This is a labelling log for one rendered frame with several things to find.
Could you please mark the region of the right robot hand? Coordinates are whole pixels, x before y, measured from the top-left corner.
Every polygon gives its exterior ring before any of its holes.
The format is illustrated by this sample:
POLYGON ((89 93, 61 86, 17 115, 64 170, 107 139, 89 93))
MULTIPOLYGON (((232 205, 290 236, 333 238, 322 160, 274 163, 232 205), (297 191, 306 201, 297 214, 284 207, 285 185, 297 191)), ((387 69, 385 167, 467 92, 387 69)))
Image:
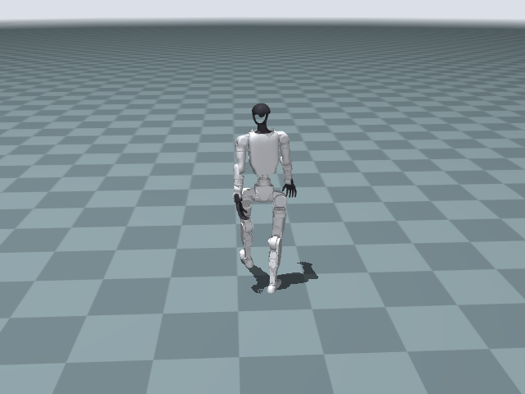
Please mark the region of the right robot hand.
MULTIPOLYGON (((288 184, 285 184, 282 188, 282 191, 284 191, 284 189, 286 188, 286 195, 288 195, 288 190, 290 190, 290 195, 291 195, 291 190, 292 190, 292 198, 293 196, 296 197, 296 189, 295 189, 295 185, 294 185, 294 182, 293 182, 293 179, 291 179, 291 185, 288 185, 288 184)), ((289 195, 289 197, 290 197, 289 195)))

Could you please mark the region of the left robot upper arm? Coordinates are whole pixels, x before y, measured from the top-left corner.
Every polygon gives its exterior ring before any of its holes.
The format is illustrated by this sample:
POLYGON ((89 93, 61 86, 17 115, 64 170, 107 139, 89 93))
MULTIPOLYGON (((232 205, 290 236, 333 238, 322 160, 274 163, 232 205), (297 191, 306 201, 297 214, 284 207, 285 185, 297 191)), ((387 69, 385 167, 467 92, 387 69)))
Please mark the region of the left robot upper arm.
POLYGON ((236 139, 236 160, 240 173, 246 171, 245 159, 246 159, 246 149, 245 146, 249 143, 249 134, 241 135, 236 139))

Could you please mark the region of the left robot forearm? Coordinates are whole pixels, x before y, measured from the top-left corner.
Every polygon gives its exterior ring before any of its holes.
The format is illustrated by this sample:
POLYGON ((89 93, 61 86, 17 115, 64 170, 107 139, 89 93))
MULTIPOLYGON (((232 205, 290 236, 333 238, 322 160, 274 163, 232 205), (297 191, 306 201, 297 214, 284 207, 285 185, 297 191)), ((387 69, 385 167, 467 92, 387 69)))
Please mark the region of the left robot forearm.
MULTIPOLYGON (((244 176, 240 175, 240 170, 239 170, 238 164, 234 165, 233 170, 234 170, 234 179, 235 179, 234 194, 238 194, 240 199, 241 199, 242 196, 243 196, 242 195, 242 190, 243 190, 243 179, 244 179, 244 176)), ((233 194, 233 198, 234 198, 234 194, 233 194)))

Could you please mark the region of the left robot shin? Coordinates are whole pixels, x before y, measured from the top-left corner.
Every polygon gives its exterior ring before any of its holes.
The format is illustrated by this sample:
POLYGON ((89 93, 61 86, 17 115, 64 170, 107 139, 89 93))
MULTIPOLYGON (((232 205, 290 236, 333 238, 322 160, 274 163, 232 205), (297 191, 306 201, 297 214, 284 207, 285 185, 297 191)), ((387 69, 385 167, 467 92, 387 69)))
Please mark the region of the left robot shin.
POLYGON ((240 234, 242 243, 244 245, 244 257, 246 259, 248 259, 248 257, 251 259, 251 245, 253 241, 253 233, 246 233, 244 222, 240 223, 240 234))

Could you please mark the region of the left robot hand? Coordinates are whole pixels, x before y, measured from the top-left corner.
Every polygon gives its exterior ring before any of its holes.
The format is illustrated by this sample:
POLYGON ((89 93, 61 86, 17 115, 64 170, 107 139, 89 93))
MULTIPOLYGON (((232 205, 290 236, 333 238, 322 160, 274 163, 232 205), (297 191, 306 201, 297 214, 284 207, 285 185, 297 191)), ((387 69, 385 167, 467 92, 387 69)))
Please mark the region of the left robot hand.
POLYGON ((246 217, 244 215, 244 212, 247 213, 247 211, 243 208, 242 206, 242 198, 240 199, 239 195, 238 194, 234 194, 234 198, 235 198, 235 202, 236 202, 236 209, 238 211, 238 214, 239 214, 239 217, 244 219, 244 220, 249 220, 249 217, 246 217), (244 212, 243 212, 244 211, 244 212))

